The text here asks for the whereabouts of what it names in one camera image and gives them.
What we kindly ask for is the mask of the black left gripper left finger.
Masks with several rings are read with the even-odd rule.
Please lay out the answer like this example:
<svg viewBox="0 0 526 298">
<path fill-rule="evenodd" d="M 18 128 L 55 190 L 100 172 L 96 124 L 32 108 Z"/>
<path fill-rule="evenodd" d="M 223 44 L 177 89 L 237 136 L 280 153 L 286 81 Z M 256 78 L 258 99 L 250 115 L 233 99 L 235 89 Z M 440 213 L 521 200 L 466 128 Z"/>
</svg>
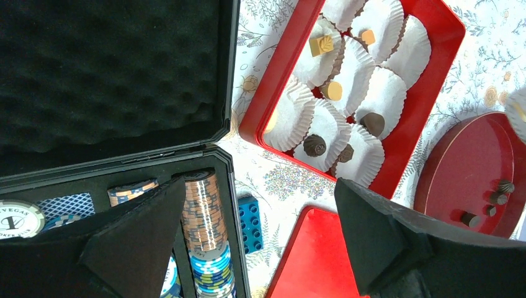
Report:
<svg viewBox="0 0 526 298">
<path fill-rule="evenodd" d="M 158 297 L 185 185 L 140 197 L 32 238 L 1 241 L 2 297 Z"/>
</svg>

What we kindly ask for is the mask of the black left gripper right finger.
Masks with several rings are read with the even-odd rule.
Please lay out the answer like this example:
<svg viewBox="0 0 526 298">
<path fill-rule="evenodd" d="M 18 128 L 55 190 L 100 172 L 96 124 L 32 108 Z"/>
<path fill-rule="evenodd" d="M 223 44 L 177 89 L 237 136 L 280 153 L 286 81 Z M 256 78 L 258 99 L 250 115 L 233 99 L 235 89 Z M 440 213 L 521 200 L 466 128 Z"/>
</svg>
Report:
<svg viewBox="0 0 526 298">
<path fill-rule="evenodd" d="M 433 219 L 347 179 L 334 196 L 361 295 L 525 296 L 524 242 Z"/>
</svg>

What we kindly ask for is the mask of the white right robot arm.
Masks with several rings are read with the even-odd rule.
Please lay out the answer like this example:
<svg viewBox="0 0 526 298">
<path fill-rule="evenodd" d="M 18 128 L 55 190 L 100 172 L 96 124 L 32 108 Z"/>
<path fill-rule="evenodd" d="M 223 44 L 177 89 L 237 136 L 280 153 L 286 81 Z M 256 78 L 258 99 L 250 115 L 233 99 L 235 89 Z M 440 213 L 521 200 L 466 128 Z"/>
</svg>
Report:
<svg viewBox="0 0 526 298">
<path fill-rule="evenodd" d="M 525 143 L 525 86 L 509 94 L 505 114 L 515 134 Z"/>
</svg>

